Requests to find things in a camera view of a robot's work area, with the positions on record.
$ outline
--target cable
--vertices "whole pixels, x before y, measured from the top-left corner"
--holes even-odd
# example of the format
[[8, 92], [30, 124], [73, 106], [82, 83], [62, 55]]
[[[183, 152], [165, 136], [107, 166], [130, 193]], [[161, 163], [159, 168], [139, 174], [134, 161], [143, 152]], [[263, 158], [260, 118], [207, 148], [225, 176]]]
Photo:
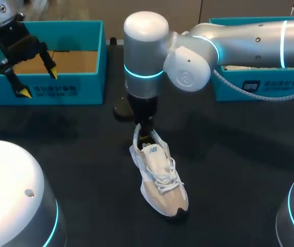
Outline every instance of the cable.
[[252, 97], [254, 99], [258, 99], [258, 100], [266, 100], [266, 101], [286, 101], [286, 100], [291, 100], [294, 99], [294, 94], [292, 95], [288, 95], [288, 96], [284, 96], [284, 97], [267, 97], [267, 96], [260, 96], [260, 95], [256, 95], [256, 94], [252, 94], [249, 93], [247, 91], [244, 91], [243, 89], [240, 89], [239, 87], [233, 85], [232, 83], [230, 83], [229, 81], [227, 81], [224, 77], [222, 77], [215, 69], [213, 70], [214, 75], [219, 78], [224, 84], [226, 84], [227, 86], [231, 87], [232, 89], [245, 94], [249, 97]]
[[294, 11], [294, 3], [293, 3], [293, 6], [292, 6], [292, 9], [291, 9], [291, 14], [290, 14], [290, 16], [292, 16], [293, 11]]

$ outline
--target black tabletop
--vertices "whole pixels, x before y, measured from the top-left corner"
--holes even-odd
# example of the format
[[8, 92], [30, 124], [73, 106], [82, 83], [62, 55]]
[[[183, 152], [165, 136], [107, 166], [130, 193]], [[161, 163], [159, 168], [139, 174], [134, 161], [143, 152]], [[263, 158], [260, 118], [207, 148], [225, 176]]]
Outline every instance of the black tabletop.
[[108, 48], [101, 106], [0, 107], [0, 139], [40, 163], [64, 211], [68, 247], [276, 246], [275, 217], [294, 181], [294, 101], [216, 102], [164, 83], [155, 128], [168, 142], [190, 202], [169, 224], [140, 194], [128, 148], [134, 125], [112, 109], [123, 48]]

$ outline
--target teal box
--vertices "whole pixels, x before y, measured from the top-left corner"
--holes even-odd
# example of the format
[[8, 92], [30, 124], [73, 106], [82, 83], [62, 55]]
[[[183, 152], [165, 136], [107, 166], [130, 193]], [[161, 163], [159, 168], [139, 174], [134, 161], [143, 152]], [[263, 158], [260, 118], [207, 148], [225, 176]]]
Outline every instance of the teal box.
[[[0, 75], [0, 105], [102, 104], [107, 46], [102, 21], [25, 22], [32, 35], [45, 42], [49, 50], [98, 51], [95, 73], [18, 75], [32, 98], [17, 98], [5, 76]], [[5, 57], [0, 51], [0, 63]]]
[[[260, 22], [294, 20], [292, 17], [236, 17], [214, 18], [210, 23], [219, 25], [242, 25]], [[225, 70], [223, 66], [217, 66], [216, 71], [230, 83], [243, 89], [248, 86], [257, 87], [253, 92], [256, 95], [267, 97], [283, 97], [294, 94], [294, 68], [292, 69], [249, 69], [249, 70]], [[244, 95], [220, 81], [214, 74], [211, 75], [217, 101], [255, 100]]]

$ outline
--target screw hole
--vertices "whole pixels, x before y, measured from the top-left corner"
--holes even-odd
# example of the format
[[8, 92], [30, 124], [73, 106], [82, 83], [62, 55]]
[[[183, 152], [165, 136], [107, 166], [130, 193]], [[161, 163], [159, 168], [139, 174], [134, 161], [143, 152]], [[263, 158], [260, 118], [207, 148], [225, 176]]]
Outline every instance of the screw hole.
[[31, 197], [31, 198], [33, 198], [35, 196], [34, 192], [31, 189], [26, 189], [25, 195], [28, 197]]
[[4, 13], [5, 12], [5, 6], [4, 5], [0, 5], [0, 12]]

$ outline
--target sneaker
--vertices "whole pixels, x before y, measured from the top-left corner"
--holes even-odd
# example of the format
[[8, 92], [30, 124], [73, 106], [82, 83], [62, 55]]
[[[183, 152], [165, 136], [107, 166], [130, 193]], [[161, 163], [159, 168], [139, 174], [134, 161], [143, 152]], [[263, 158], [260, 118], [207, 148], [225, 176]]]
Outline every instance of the sneaker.
[[181, 217], [188, 211], [186, 190], [176, 171], [176, 163], [170, 156], [168, 144], [155, 130], [150, 138], [154, 144], [138, 148], [141, 125], [136, 126], [130, 153], [139, 168], [142, 183], [140, 191], [145, 200], [160, 214], [167, 217]]

